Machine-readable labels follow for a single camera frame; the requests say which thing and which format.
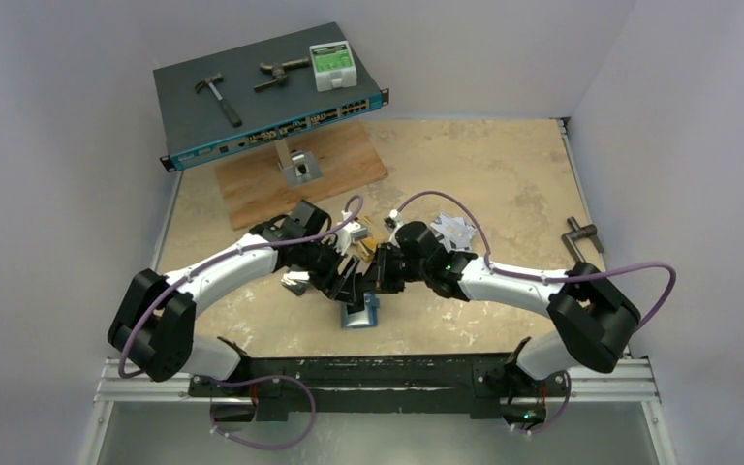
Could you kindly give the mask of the blue card holder wallet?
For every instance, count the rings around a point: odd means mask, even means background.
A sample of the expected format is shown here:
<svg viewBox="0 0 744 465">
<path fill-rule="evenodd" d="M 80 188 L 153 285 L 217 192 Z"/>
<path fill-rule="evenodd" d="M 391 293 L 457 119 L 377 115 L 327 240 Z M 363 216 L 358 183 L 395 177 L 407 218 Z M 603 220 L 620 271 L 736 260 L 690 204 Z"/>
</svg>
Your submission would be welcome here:
<svg viewBox="0 0 744 465">
<path fill-rule="evenodd" d="M 360 304 L 340 304 L 341 327 L 343 329 L 361 329 L 378 325 L 380 300 L 374 293 L 365 293 Z"/>
</svg>

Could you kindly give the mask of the black credit card stack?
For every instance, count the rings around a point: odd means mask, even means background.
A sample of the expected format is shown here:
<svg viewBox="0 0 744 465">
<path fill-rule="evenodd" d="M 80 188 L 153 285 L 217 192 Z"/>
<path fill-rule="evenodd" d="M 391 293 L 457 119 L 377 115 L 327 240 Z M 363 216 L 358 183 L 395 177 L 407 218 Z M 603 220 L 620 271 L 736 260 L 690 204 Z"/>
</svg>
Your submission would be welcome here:
<svg viewBox="0 0 744 465">
<path fill-rule="evenodd" d="M 292 294 L 301 296 L 310 285 L 310 273 L 300 270 L 287 271 L 282 275 L 281 285 Z"/>
</svg>

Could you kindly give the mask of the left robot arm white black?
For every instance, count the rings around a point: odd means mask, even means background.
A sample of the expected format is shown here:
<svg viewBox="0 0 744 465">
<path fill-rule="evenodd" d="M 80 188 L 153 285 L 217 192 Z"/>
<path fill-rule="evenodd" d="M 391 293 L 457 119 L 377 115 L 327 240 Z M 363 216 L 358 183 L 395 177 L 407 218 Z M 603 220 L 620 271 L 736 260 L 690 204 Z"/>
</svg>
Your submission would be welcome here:
<svg viewBox="0 0 744 465">
<path fill-rule="evenodd" d="M 223 338 L 196 335 L 198 316 L 238 288 L 287 266 L 327 273 L 341 255 L 324 239 L 346 229 L 363 206 L 350 197 L 340 223 L 309 201 L 248 230 L 233 245 L 198 263 L 160 274 L 137 273 L 109 326 L 107 340 L 131 361 L 136 375 L 163 382 L 177 373 L 212 379 L 227 396 L 237 396 L 250 383 L 243 353 Z"/>
</svg>

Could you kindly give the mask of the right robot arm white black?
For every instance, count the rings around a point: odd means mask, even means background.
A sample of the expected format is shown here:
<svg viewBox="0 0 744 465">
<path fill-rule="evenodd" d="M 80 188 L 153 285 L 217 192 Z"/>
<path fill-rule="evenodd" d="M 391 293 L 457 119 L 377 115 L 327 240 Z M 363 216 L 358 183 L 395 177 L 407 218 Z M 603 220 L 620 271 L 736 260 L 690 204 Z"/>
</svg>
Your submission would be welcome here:
<svg viewBox="0 0 744 465">
<path fill-rule="evenodd" d="M 527 394 L 575 366 L 599 373 L 615 369 L 641 315 L 597 271 L 589 263 L 568 270 L 489 266 L 476 253 L 447 250 L 425 223 L 413 221 L 377 247 L 350 288 L 394 295 L 419 282 L 442 298 L 500 303 L 549 318 L 553 330 L 520 344 L 505 369 L 508 387 Z"/>
</svg>

